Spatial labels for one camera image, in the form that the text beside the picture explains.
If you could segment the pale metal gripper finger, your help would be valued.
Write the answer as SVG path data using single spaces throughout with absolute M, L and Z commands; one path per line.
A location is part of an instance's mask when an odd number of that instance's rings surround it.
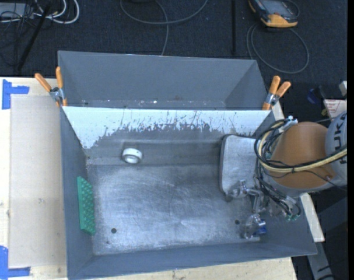
M 240 180 L 236 184 L 232 185 L 225 193 L 225 200 L 239 200 L 246 197 L 248 194 L 248 188 L 245 180 Z
M 256 236 L 265 235 L 267 233 L 267 224 L 260 214 L 254 213 L 250 215 L 241 231 L 241 236 L 244 239 L 252 239 Z

